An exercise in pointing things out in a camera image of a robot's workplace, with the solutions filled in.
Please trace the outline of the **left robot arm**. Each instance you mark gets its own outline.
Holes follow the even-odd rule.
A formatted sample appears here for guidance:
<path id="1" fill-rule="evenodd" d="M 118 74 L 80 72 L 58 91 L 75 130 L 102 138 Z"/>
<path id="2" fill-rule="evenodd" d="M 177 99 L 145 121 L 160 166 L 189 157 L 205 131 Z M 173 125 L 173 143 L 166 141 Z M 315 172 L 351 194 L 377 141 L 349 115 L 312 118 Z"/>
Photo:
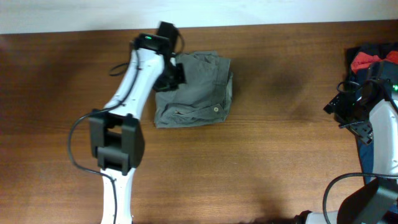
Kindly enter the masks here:
<path id="1" fill-rule="evenodd" d="M 103 178 L 102 223 L 132 223 L 132 181 L 145 149 L 142 112 L 152 90 L 172 91 L 185 83 L 183 66 L 175 61 L 179 37 L 168 22 L 154 35 L 139 34 L 114 96 L 89 117 L 91 151 Z"/>

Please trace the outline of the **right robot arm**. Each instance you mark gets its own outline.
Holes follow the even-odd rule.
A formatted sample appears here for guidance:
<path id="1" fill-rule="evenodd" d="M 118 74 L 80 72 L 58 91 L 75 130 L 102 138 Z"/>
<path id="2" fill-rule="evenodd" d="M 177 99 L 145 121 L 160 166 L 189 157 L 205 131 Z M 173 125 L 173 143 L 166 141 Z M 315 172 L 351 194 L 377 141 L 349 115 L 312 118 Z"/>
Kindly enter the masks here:
<path id="1" fill-rule="evenodd" d="M 341 129 L 354 134 L 362 171 L 333 179 L 323 194 L 322 212 L 303 212 L 293 222 L 397 223 L 397 63 L 372 63 L 336 89 L 338 94 L 324 110 Z M 364 186 L 337 211 L 328 211 L 331 188 L 350 177 L 362 177 Z"/>

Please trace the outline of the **grey shorts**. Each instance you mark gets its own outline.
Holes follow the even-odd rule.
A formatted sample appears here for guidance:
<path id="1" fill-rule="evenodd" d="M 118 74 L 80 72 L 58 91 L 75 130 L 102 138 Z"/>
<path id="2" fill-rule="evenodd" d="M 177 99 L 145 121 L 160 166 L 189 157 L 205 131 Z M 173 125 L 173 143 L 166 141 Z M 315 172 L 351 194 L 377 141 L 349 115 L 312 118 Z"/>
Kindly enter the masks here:
<path id="1" fill-rule="evenodd" d="M 231 59 L 215 51 L 180 54 L 186 82 L 155 94 L 156 128 L 186 128 L 222 123 L 233 99 Z"/>

